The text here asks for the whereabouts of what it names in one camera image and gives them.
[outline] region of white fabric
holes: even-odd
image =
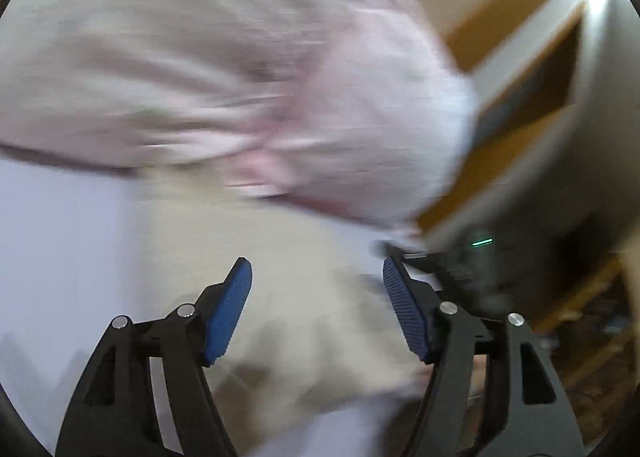
[[[469,84],[414,0],[12,0],[0,143],[225,182],[379,225],[450,185]]]

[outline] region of blue textured pad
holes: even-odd
[[[243,260],[233,270],[231,279],[224,283],[224,294],[216,312],[207,322],[207,344],[204,356],[210,364],[220,358],[229,347],[229,341],[238,325],[240,313],[251,290],[252,278],[251,264],[248,260]]]
[[[420,360],[426,360],[429,354],[426,321],[415,303],[414,295],[405,285],[396,263],[390,257],[385,260],[382,278],[409,349]]]

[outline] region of fabric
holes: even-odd
[[[414,0],[12,0],[0,143],[394,226],[450,186],[475,100]]]

